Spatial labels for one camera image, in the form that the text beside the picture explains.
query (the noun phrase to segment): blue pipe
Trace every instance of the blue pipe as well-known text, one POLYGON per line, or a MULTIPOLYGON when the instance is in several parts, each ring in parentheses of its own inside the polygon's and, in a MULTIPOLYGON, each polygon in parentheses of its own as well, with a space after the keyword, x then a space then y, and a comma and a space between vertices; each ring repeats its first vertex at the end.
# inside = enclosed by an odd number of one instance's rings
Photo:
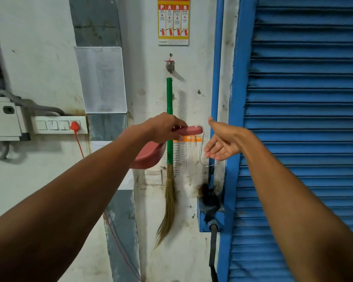
MULTIPOLYGON (((217 0, 216 5, 216 30, 215 30, 215 51, 213 55, 213 85, 212 85, 212 111, 211 116, 217 121, 218 114, 218 92, 220 88, 220 69, 221 69, 221 47, 222 47, 222 27, 224 25, 224 2, 225 0, 217 0)), ((214 131, 210 129, 210 138, 214 131)), ((209 159, 208 168, 208 186, 209 189, 214 188, 215 179, 215 161, 209 159)))

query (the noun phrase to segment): white string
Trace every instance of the white string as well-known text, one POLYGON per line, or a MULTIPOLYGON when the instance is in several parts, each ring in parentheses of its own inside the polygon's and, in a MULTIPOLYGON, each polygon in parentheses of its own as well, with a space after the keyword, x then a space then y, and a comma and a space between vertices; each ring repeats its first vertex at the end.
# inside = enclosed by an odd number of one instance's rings
MULTIPOLYGON (((197 125, 197 127, 201 127, 201 128, 202 128, 202 140, 201 140, 201 146, 200 146, 200 157, 199 157, 199 159, 200 159, 200 164, 201 164, 202 166, 204 166, 204 164, 202 164, 202 161, 201 161, 201 155, 202 155, 202 146, 203 146, 203 144, 204 144, 204 134, 205 134, 205 131, 204 131, 204 127, 203 127, 203 126, 197 125)), ((217 166, 217 164, 206 165, 205 167, 209 167, 209 166, 217 166)))

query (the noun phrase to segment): broom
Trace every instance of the broom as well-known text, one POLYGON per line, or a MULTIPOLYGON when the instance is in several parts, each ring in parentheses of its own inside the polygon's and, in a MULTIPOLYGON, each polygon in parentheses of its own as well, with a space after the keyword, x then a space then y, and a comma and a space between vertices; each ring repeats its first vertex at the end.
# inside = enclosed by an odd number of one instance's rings
MULTIPOLYGON (((167 113, 173 114, 173 80, 167 78, 167 113)), ((156 247, 164 240, 171 230, 175 218, 175 207, 177 205, 177 190, 174 179, 174 159, 173 159, 173 140, 167 142, 167 179, 165 189, 165 216, 157 231, 156 247)))

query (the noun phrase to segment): red string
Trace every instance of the red string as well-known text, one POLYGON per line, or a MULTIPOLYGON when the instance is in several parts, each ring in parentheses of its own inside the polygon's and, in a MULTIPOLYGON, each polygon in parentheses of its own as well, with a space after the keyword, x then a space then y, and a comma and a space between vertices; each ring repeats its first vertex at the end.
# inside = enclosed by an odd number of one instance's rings
MULTIPOLYGON (((80 152, 81 152, 82 158, 85 158, 84 153, 82 152, 82 148, 81 148, 81 145, 80 145, 79 138, 77 137, 77 131, 75 131, 75 136, 76 136, 77 143, 79 144, 79 148, 80 148, 80 152)), ((113 237, 114 237, 114 239, 115 239, 116 245, 118 246, 118 249, 119 249, 120 253, 121 253, 122 256, 123 256, 124 261, 126 262, 126 264, 128 265, 128 267, 132 270, 132 272, 133 272, 133 274, 135 275, 136 279, 138 279, 138 280, 141 282, 141 278, 139 278, 139 274, 136 273, 135 270, 133 270, 133 268, 131 267, 131 265, 128 263, 126 257, 124 256, 122 250, 120 249, 118 240, 116 239, 116 236, 114 235, 113 229, 111 228, 111 224, 110 224, 110 222, 109 222, 109 220, 108 220, 108 218, 107 218, 106 213, 104 213, 104 218, 105 218, 105 220, 106 220, 106 222, 107 222, 107 224, 108 224, 108 226, 109 226, 109 228, 110 228, 110 231, 111 231, 111 233, 112 233, 112 235, 113 235, 113 237)))

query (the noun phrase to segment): pink dustpan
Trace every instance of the pink dustpan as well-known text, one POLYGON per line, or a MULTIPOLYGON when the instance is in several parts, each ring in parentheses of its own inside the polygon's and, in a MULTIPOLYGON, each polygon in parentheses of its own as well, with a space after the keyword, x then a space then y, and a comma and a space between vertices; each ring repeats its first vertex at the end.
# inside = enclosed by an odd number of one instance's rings
MULTIPOLYGON (((202 134, 202 127, 200 126, 191 126, 191 127, 182 127, 175 131, 181 136, 189 135, 200 135, 202 134)), ((148 169, 155 166, 162 158, 165 153, 166 142, 163 144, 158 144, 156 142, 148 142, 137 155, 135 161, 132 162, 132 169, 148 169)))

